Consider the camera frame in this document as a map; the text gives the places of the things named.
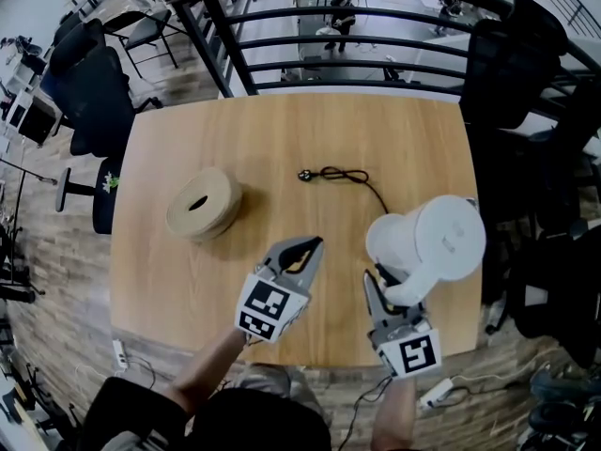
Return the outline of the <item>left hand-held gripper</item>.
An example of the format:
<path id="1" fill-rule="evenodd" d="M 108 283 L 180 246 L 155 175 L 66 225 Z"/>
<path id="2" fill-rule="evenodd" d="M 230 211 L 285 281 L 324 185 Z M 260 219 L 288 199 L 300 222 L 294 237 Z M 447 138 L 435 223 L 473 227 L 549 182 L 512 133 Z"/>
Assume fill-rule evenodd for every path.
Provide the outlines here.
<path id="1" fill-rule="evenodd" d="M 275 243 L 246 277 L 235 326 L 250 338 L 276 342 L 308 306 L 323 252 L 324 241 L 319 236 Z"/>

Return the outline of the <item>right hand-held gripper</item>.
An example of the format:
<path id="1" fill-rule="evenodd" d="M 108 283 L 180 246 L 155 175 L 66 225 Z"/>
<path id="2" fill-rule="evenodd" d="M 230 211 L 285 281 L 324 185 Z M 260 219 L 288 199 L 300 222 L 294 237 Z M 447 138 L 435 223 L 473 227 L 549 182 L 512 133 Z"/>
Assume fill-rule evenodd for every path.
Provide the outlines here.
<path id="1" fill-rule="evenodd" d="M 441 366 L 439 330 L 425 310 L 425 303 L 398 312 L 380 289 L 378 280 L 365 270 L 364 295 L 374 329 L 368 333 L 372 348 L 390 370 L 393 379 L 407 379 Z"/>

